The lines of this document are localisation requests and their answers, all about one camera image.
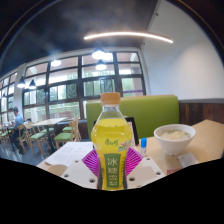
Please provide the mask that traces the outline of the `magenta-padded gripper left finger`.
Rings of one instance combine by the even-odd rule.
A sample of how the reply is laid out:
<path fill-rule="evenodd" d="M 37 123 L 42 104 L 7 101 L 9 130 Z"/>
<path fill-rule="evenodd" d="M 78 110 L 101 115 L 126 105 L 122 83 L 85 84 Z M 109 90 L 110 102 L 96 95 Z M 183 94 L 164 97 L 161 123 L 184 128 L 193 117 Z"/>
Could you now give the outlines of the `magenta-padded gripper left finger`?
<path fill-rule="evenodd" d="M 99 189 L 100 162 L 96 150 L 72 162 L 61 177 L 84 188 Z"/>

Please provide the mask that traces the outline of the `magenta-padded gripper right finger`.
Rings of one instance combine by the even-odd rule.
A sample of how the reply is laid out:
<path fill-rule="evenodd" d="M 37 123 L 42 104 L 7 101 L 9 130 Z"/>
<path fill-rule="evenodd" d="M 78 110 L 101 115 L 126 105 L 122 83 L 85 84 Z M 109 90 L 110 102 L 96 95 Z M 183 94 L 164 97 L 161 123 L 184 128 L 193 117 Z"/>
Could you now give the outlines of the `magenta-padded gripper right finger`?
<path fill-rule="evenodd" d="M 143 157 L 135 149 L 128 149 L 125 162 L 128 189 L 143 187 L 163 177 L 164 173 L 151 157 Z"/>

